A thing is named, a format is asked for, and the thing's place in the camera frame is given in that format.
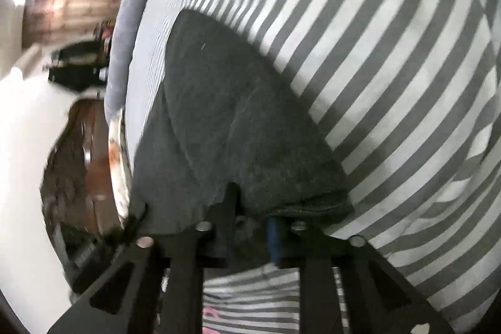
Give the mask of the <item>dark grey denim pants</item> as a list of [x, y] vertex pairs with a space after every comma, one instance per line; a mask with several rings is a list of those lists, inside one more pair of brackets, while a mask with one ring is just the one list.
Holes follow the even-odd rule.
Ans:
[[131, 210], [144, 235], [183, 231], [241, 192], [237, 244], [259, 248], [265, 219], [335, 224], [352, 212], [346, 173], [271, 62], [215, 19], [183, 10], [134, 158]]

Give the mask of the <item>dark carved wooden headboard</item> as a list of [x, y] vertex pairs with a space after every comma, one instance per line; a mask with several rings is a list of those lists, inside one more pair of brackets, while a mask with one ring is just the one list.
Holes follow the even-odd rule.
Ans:
[[49, 236], [64, 225], [101, 236], [121, 228], [111, 185], [108, 135], [103, 100], [81, 98], [72, 104], [40, 186]]

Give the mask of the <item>floral white orange pillow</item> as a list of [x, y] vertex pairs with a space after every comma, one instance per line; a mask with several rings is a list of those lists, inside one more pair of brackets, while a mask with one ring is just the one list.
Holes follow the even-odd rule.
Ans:
[[132, 173], [127, 153], [124, 109], [116, 112], [109, 125], [108, 150], [111, 186], [121, 226], [124, 226], [130, 206]]

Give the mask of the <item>grey white striped bedsheet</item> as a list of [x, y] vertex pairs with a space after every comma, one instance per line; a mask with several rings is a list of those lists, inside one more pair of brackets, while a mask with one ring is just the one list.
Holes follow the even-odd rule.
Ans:
[[137, 151], [178, 13], [269, 56], [340, 159], [365, 237], [457, 333], [500, 291], [500, 0], [147, 0], [125, 123]]

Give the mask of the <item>grey checked rolled duvet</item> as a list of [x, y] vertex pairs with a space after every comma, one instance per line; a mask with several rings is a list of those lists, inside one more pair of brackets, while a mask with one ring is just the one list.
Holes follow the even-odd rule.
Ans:
[[105, 92], [105, 118], [111, 121], [124, 106], [129, 65], [137, 31], [148, 0], [121, 0], [111, 40], [110, 63]]

